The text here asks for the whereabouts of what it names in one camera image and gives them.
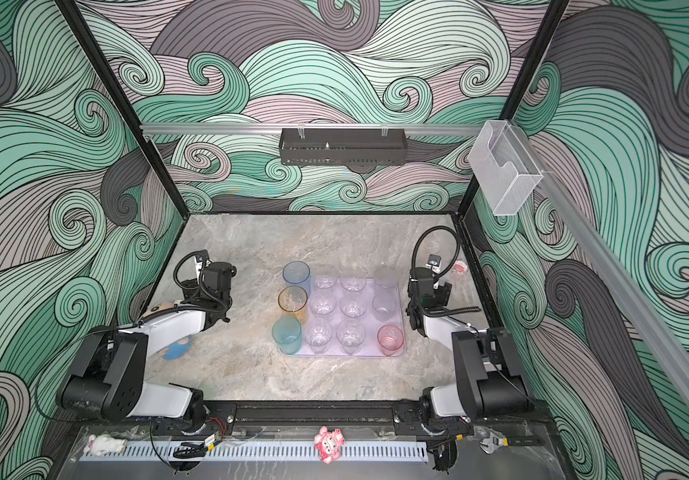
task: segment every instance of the clear glass cup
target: clear glass cup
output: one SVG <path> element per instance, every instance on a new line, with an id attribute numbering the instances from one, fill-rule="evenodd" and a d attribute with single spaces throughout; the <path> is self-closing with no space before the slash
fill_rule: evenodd
<path id="1" fill-rule="evenodd" d="M 329 290 L 316 290 L 309 302 L 310 311 L 314 315 L 326 318 L 330 321 L 337 309 L 337 297 Z"/>
<path id="2" fill-rule="evenodd" d="M 382 353 L 391 356 L 403 346 L 403 331 L 397 325 L 385 325 L 377 332 L 377 340 Z"/>
<path id="3" fill-rule="evenodd" d="M 366 297 L 358 293 L 345 293 L 339 300 L 339 310 L 349 318 L 358 318 L 368 310 Z"/>
<path id="4" fill-rule="evenodd" d="M 337 327 L 337 340 L 341 343 L 342 350 L 348 355 L 352 355 L 366 340 L 366 329 L 357 320 L 344 319 Z"/>
<path id="5" fill-rule="evenodd" d="M 303 325 L 307 321 L 307 292 L 299 285 L 287 286 L 278 295 L 278 305 L 285 316 L 296 317 Z"/>
<path id="6" fill-rule="evenodd" d="M 283 267 L 283 280 L 286 285 L 297 285 L 309 295 L 311 293 L 310 266 L 304 262 L 295 261 Z"/>
<path id="7" fill-rule="evenodd" d="M 381 266 L 373 273 L 373 283 L 382 288 L 394 288 L 397 285 L 397 274 L 388 266 Z"/>
<path id="8" fill-rule="evenodd" d="M 342 273 L 340 281 L 342 288 L 348 292 L 360 292 L 366 288 L 366 277 L 359 272 L 348 271 Z"/>
<path id="9" fill-rule="evenodd" d="M 293 355 L 301 349 L 301 323 L 292 316 L 282 316 L 272 326 L 272 338 L 286 355 Z"/>
<path id="10" fill-rule="evenodd" d="M 304 325 L 304 341 L 315 353 L 325 352 L 333 337 L 334 328 L 331 326 L 331 322 L 319 316 L 312 317 Z"/>
<path id="11" fill-rule="evenodd" d="M 330 289 L 337 284 L 339 272 L 332 266 L 323 266 L 316 269 L 315 275 L 312 277 L 312 283 L 315 288 L 320 290 Z"/>
<path id="12" fill-rule="evenodd" d="M 397 299 L 394 291 L 377 292 L 371 300 L 371 306 L 373 307 L 373 315 L 378 321 L 388 321 L 397 312 Z"/>

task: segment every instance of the blue object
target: blue object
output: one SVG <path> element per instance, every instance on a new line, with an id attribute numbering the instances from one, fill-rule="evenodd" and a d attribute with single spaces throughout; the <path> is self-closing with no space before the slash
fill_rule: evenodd
<path id="1" fill-rule="evenodd" d="M 184 355 L 187 350 L 190 350 L 190 345 L 192 345 L 192 337 L 187 335 L 185 338 L 180 339 L 177 342 L 173 342 L 171 345 L 167 346 L 168 349 L 163 355 L 165 360 L 174 360 Z"/>
<path id="2" fill-rule="evenodd" d="M 283 280 L 286 281 L 286 285 L 299 285 L 311 295 L 310 290 L 312 277 L 310 275 L 310 267 L 308 264 L 300 261 L 294 261 L 283 267 Z"/>
<path id="3" fill-rule="evenodd" d="M 272 326 L 272 338 L 286 355 L 293 355 L 301 349 L 301 323 L 295 317 L 282 316 Z"/>

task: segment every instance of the pink figurine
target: pink figurine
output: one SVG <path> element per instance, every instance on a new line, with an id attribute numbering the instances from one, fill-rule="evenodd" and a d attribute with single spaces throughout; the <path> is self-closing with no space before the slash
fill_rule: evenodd
<path id="1" fill-rule="evenodd" d="M 337 428 L 329 432 L 328 428 L 320 427 L 320 433 L 315 436 L 315 448 L 320 450 L 320 460 L 324 463 L 331 463 L 342 456 L 339 447 L 344 445 L 344 436 Z"/>

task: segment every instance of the purple tray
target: purple tray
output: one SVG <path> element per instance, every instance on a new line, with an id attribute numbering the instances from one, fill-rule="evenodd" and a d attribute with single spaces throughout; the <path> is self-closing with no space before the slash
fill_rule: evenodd
<path id="1" fill-rule="evenodd" d="M 373 299 L 373 291 L 375 288 L 379 287 L 373 284 L 373 278 L 369 278 L 366 281 L 366 287 L 359 293 L 360 295 L 366 297 L 368 303 L 368 310 L 359 318 L 359 320 L 363 323 L 363 327 L 366 329 L 366 340 L 364 340 L 363 343 L 360 344 L 360 348 L 354 354 L 348 355 L 347 353 L 345 353 L 341 349 L 339 340 L 337 340 L 337 327 L 339 326 L 339 322 L 341 322 L 342 319 L 345 318 L 344 314 L 341 312 L 341 310 L 339 310 L 339 300 L 341 300 L 341 297 L 345 293 L 347 293 L 347 291 L 341 286 L 341 283 L 338 281 L 336 285 L 330 288 L 331 293 L 333 293 L 337 297 L 337 309 L 332 314 L 334 316 L 332 320 L 332 327 L 334 328 L 334 337 L 329 342 L 326 351 L 323 353 L 315 353 L 312 351 L 312 349 L 306 342 L 302 342 L 301 349 L 299 349 L 298 352 L 294 353 L 293 355 L 287 356 L 333 356 L 359 357 L 369 359 L 393 359 L 402 356 L 403 353 L 406 351 L 406 332 L 403 331 L 403 311 L 401 310 L 402 306 L 400 305 L 400 296 L 398 295 L 397 287 L 389 289 L 389 291 L 391 291 L 392 294 L 395 295 L 395 301 L 398 306 L 397 312 L 395 312 L 388 320 L 384 322 L 381 320 L 377 320 L 377 317 L 373 314 L 371 300 Z M 311 318 L 312 312 L 308 311 L 308 315 L 309 318 Z M 382 353 L 382 350 L 379 348 L 379 342 L 377 341 L 377 332 L 381 327 L 389 325 L 390 323 L 396 325 L 400 329 L 400 331 L 403 332 L 403 346 L 400 347 L 400 350 L 395 352 L 393 355 L 385 356 Z"/>

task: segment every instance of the wallpaper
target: wallpaper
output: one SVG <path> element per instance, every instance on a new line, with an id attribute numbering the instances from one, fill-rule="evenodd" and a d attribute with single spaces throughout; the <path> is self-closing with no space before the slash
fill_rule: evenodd
<path id="1" fill-rule="evenodd" d="M 569 12 L 515 120 L 689 351 L 689 0 Z M 537 190 L 475 248 L 580 478 L 689 478 L 689 409 Z"/>
<path id="2" fill-rule="evenodd" d="M 498 118 L 548 3 L 79 0 L 142 122 L 246 124 Z M 157 136 L 195 212 L 455 211 L 471 177 L 473 138 L 411 138 L 378 168 L 285 166 L 278 141 Z"/>
<path id="3" fill-rule="evenodd" d="M 53 1 L 0 0 L 0 478 L 63 457 L 34 381 L 54 415 L 52 356 L 138 316 L 181 222 Z"/>

